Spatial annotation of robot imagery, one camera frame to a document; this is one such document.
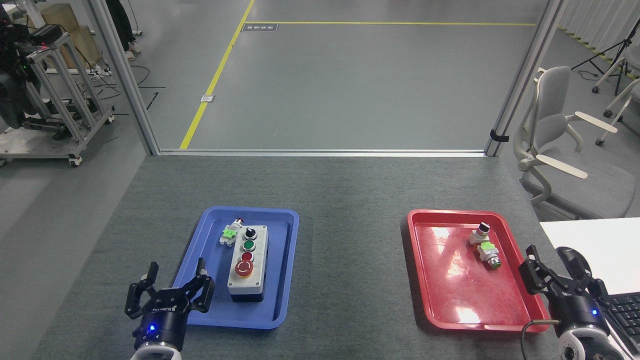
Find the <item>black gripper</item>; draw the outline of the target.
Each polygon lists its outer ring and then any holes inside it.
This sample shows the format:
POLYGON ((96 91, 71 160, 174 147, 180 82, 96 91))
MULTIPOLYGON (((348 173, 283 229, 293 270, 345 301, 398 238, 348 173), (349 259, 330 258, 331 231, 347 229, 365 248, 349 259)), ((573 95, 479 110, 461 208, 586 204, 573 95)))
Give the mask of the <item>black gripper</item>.
POLYGON ((152 261, 146 276, 129 285, 125 314, 132 320, 142 316, 140 326, 132 333, 135 348, 151 343, 165 343, 174 348, 183 347, 189 312, 206 313, 210 310, 216 285, 205 266, 205 259, 200 257, 192 280, 178 289, 156 291, 154 283, 159 265, 152 261), (150 299, 141 306, 144 292, 150 294, 150 299))
POLYGON ((606 285, 600 278, 595 278, 590 265, 585 260, 570 260, 567 265, 569 275, 576 281, 576 289, 587 290, 590 296, 563 295, 566 284, 558 274, 541 260, 537 247, 530 244, 525 249, 526 259, 519 265, 518 271, 528 294, 544 294, 547 296, 551 319, 560 321, 554 326, 555 334, 574 328, 593 327, 610 335, 610 327, 596 303, 608 301, 606 285))

